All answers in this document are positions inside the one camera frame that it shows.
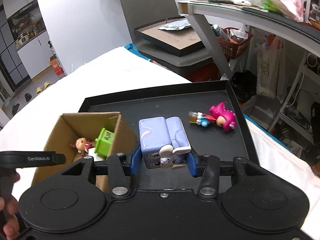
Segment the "person left hand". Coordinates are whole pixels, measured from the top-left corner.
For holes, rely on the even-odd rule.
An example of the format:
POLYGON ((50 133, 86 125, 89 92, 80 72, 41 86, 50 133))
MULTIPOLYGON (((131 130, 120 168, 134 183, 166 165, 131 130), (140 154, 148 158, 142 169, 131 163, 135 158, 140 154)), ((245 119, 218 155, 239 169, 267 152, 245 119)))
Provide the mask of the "person left hand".
POLYGON ((20 232, 20 226, 16 214, 18 213, 18 201, 12 195, 13 184, 19 181, 20 175, 14 171, 1 177, 1 234, 5 239, 14 239, 20 232))

